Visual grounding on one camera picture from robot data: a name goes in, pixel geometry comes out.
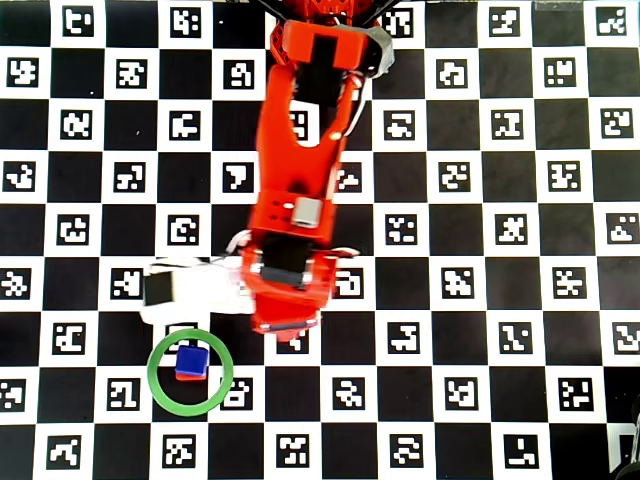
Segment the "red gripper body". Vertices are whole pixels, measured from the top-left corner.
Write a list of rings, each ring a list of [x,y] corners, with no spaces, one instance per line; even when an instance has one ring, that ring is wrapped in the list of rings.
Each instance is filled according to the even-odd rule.
[[[255,311],[251,315],[251,329],[258,334],[274,334],[276,341],[286,343],[317,326],[321,310],[334,295],[331,286],[319,305],[303,304],[297,300],[279,299],[251,290]]]

